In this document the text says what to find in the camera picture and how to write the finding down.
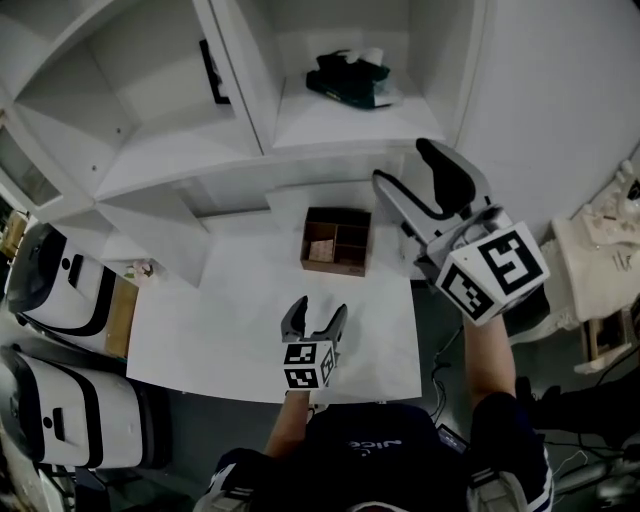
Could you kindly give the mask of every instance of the brown box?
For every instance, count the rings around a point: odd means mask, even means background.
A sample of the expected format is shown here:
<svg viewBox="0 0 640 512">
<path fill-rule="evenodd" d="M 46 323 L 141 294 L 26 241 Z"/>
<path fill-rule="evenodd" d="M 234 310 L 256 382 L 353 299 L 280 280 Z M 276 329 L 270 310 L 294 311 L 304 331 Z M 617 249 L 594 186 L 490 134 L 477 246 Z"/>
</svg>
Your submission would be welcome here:
<svg viewBox="0 0 640 512">
<path fill-rule="evenodd" d="M 364 277 L 371 214 L 349 208 L 309 208 L 300 262 L 305 270 Z M 333 262 L 309 259 L 312 242 L 333 240 Z"/>
</svg>

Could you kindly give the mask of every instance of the white table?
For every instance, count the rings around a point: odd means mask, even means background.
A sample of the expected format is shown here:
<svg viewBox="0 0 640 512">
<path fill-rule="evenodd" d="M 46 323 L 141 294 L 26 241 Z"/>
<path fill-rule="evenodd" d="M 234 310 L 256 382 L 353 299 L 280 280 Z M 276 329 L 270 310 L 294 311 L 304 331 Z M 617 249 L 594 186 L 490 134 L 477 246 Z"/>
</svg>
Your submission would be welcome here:
<svg viewBox="0 0 640 512">
<path fill-rule="evenodd" d="M 178 279 L 141 288 L 127 376 L 201 395 L 281 403 L 286 389 L 280 321 L 309 296 L 307 334 L 346 303 L 339 367 L 317 403 L 421 396 L 410 281 L 395 228 L 375 225 L 365 278 L 305 271 L 301 232 L 278 229 L 271 213 L 203 220 L 211 233 L 198 289 Z"/>
</svg>

